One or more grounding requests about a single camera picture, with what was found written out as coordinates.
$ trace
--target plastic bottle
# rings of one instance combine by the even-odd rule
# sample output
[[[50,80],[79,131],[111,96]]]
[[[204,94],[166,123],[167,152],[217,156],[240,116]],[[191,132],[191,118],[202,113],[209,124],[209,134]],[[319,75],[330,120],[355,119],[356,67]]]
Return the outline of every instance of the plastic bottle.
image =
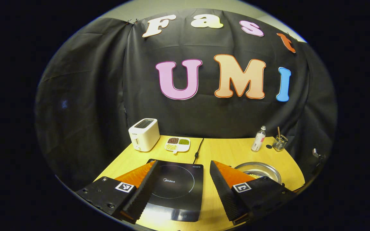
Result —
[[[261,130],[257,133],[257,136],[255,137],[254,144],[251,147],[252,151],[257,152],[257,151],[260,150],[260,148],[262,146],[262,142],[263,142],[263,140],[265,139],[265,136],[266,136],[265,130],[266,130],[266,127],[262,126]]]

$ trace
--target black induction cooker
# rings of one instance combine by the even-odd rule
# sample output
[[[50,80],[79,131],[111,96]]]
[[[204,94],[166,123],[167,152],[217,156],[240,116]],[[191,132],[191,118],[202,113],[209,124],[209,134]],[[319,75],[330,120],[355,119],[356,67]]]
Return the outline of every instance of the black induction cooker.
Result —
[[[160,160],[160,177],[144,211],[159,218],[195,222],[202,204],[204,166]]]

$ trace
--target table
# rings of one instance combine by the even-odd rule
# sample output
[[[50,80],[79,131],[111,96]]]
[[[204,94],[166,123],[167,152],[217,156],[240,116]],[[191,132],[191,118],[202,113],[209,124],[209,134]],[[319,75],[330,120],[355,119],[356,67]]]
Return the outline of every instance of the table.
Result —
[[[175,155],[172,151],[167,151],[164,148],[169,137],[161,135],[156,145],[148,152],[137,151],[132,144],[129,145],[95,180],[102,176],[116,178],[146,164],[149,159],[192,164],[195,158],[194,154],[197,152],[202,138],[188,137],[191,140],[189,150],[178,152]],[[226,217],[225,210],[209,174],[210,161],[212,160],[232,167],[251,161],[263,162],[277,169],[287,189],[293,191],[302,187],[305,183],[304,176],[291,155],[286,150],[277,152],[273,148],[266,148],[267,144],[272,145],[274,139],[273,137],[266,137],[258,152],[251,151],[254,138],[204,139],[199,157],[195,161],[195,164],[203,164],[204,166],[204,186],[199,220],[197,222],[163,220],[154,216],[151,212],[146,213],[144,211],[141,218],[137,220],[137,224],[159,231],[223,231],[234,227]]]

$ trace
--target power cord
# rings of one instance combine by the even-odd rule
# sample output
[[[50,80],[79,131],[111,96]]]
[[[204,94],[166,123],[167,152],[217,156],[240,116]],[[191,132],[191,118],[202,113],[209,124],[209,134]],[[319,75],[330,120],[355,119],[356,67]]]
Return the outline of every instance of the power cord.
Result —
[[[202,138],[201,143],[199,144],[198,151],[195,153],[195,159],[194,159],[194,162],[192,164],[195,164],[195,161],[197,160],[197,158],[199,156],[199,150],[201,149],[201,144],[202,144],[203,141],[204,141],[204,138]]]

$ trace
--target pen holder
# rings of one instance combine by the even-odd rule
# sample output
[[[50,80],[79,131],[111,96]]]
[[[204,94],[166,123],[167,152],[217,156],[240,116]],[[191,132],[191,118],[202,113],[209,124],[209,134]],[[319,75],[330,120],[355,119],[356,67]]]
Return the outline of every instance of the pen holder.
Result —
[[[285,136],[278,136],[275,137],[275,140],[273,141],[272,147],[277,151],[280,152],[285,148],[286,143],[288,142],[288,139]]]

